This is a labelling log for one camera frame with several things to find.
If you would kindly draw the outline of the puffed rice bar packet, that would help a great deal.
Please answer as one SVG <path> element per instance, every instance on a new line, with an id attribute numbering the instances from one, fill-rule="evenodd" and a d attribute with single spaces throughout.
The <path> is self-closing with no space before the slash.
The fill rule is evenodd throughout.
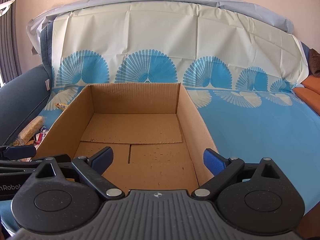
<path id="1" fill-rule="evenodd" d="M 24 129 L 20 131 L 17 140 L 21 145 L 25 145 L 43 126 L 45 118 L 43 116 L 35 117 Z"/>

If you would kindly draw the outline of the yellow Alpenliebe candy pack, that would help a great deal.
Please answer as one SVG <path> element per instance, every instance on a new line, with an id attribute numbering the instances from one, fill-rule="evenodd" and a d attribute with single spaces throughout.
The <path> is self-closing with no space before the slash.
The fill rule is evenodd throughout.
<path id="1" fill-rule="evenodd" d="M 63 104 L 63 103 L 56 103 L 55 106 L 56 106 L 56 108 L 64 111 L 67 108 L 68 105 Z"/>

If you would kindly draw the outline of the red spicy snack packet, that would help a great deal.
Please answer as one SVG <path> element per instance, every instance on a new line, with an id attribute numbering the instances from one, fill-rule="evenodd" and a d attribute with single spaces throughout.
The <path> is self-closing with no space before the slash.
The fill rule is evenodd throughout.
<path id="1" fill-rule="evenodd" d="M 46 128 L 46 126 L 42 126 L 39 133 L 36 133 L 34 135 L 34 145 L 39 145 L 43 141 L 47 133 L 48 129 Z"/>

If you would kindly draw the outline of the brown cardboard box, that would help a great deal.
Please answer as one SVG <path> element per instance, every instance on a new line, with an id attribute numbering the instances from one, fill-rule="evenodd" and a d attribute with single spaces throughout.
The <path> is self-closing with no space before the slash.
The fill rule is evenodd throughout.
<path id="1" fill-rule="evenodd" d="M 86 86 L 61 113 L 37 149 L 38 157 L 91 157 L 109 146 L 104 177 L 124 192 L 194 191 L 212 178 L 203 153 L 215 148 L 199 108 L 207 90 L 178 83 Z"/>

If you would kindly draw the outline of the grey curtain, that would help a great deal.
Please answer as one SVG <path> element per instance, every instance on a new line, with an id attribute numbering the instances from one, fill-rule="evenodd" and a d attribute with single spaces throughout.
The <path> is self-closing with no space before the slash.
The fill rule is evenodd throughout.
<path id="1" fill-rule="evenodd" d="M 16 5 L 1 17 L 1 77 L 8 83 L 22 74 L 16 38 Z"/>

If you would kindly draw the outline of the blue fan-pattern sofa cover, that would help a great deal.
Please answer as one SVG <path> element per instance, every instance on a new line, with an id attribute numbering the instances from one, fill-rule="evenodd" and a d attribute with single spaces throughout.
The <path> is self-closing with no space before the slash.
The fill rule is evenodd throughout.
<path id="1" fill-rule="evenodd" d="M 51 23 L 54 79 L 38 115 L 48 131 L 63 112 L 55 104 L 88 85 L 178 83 L 210 93 L 199 108 L 210 149 L 245 166 L 215 199 L 134 189 L 105 200 L 80 181 L 74 158 L 44 157 L 1 207 L 13 239 L 300 239 L 299 223 L 319 223 L 319 115 L 293 92 L 309 75 L 308 48 L 295 36 L 169 1 L 89 7 Z M 25 145 L 39 147 L 34 136 Z"/>

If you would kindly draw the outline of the orange cushion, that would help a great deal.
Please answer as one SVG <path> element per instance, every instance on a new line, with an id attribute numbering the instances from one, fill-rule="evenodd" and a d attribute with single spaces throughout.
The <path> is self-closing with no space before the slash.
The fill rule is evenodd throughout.
<path id="1" fill-rule="evenodd" d="M 303 82 L 302 86 L 297 86 L 293 92 L 303 102 L 305 102 L 314 112 L 320 115 L 320 80 L 319 77 L 310 75 Z"/>

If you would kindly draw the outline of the grey sheet on backrest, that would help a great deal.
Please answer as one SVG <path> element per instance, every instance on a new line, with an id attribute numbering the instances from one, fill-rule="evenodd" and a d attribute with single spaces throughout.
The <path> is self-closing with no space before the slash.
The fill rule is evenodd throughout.
<path id="1" fill-rule="evenodd" d="M 40 36 L 41 31 L 59 15 L 65 14 L 70 11 L 79 9 L 116 4 L 127 2 L 149 2 L 149 1 L 169 1 L 169 2 L 184 2 L 206 5 L 209 7 L 217 7 L 229 11 L 237 12 L 248 17 L 254 18 L 275 28 L 278 28 L 286 33 L 292 34 L 294 25 L 292 21 L 281 16 L 265 7 L 260 5 L 245 2 L 242 0 L 80 0 L 69 4 L 64 4 L 59 7 L 47 10 L 30 20 L 26 26 L 26 32 L 33 45 L 35 55 L 41 53 L 40 49 Z"/>

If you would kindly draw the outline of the brown clothing pile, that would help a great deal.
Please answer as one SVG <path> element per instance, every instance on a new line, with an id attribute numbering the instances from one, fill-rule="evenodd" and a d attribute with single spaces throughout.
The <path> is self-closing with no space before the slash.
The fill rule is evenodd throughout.
<path id="1" fill-rule="evenodd" d="M 315 77 L 320 77 L 320 53 L 314 49 L 309 50 L 309 70 Z"/>

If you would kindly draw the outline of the white drying rack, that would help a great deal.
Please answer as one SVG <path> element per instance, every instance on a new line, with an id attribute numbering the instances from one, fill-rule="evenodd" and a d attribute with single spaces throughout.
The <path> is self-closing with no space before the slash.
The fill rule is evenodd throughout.
<path id="1" fill-rule="evenodd" d="M 0 17 L 5 15 L 8 10 L 11 8 L 11 5 L 15 2 L 15 0 L 9 0 L 2 4 L 0 4 Z"/>

